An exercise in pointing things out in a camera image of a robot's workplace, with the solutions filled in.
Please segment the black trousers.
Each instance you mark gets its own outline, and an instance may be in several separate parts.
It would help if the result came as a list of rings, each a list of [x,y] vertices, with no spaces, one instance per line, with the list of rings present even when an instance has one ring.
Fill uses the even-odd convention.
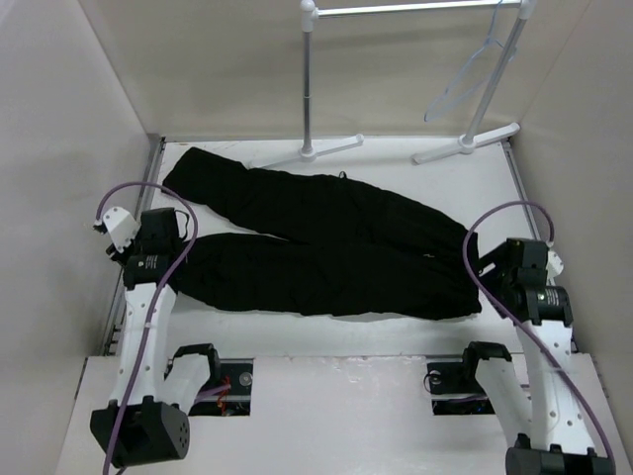
[[[482,309],[463,262],[476,241],[395,192],[343,175],[249,169],[199,148],[163,183],[234,225],[197,238],[174,275],[183,294],[216,309],[432,321]]]

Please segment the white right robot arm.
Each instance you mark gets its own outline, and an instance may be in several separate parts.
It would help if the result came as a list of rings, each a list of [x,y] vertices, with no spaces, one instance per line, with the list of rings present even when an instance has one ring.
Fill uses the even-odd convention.
[[[597,419],[570,376],[573,312],[568,292],[549,284],[553,253],[539,240],[509,238],[467,267],[497,312],[514,325],[528,385],[518,381],[500,343],[474,341],[459,380],[484,390],[507,442],[508,474],[613,474],[611,453],[599,455],[588,426]]]

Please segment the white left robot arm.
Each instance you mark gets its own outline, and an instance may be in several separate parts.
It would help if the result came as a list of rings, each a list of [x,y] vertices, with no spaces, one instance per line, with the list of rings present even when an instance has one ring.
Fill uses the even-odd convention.
[[[123,267],[126,302],[115,385],[106,407],[90,418],[105,452],[103,471],[181,460],[189,451],[189,413],[198,394],[212,394],[222,383],[212,344],[167,353],[178,294],[174,274],[194,243],[181,238],[172,208],[135,218],[112,207],[95,228],[110,237],[107,252]]]

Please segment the white clothes rack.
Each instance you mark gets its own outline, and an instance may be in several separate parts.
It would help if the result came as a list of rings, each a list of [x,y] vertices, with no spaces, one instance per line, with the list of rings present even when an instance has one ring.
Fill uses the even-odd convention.
[[[301,27],[294,47],[301,62],[302,133],[277,152],[257,152],[252,168],[346,156],[372,140],[426,136],[411,157],[416,165],[471,155],[518,133],[513,120],[488,119],[494,95],[535,10],[532,1],[508,1],[497,33],[506,41],[486,59],[493,76],[468,101],[438,121],[424,112],[486,36],[497,1],[425,1],[363,4],[294,1],[287,17]]]

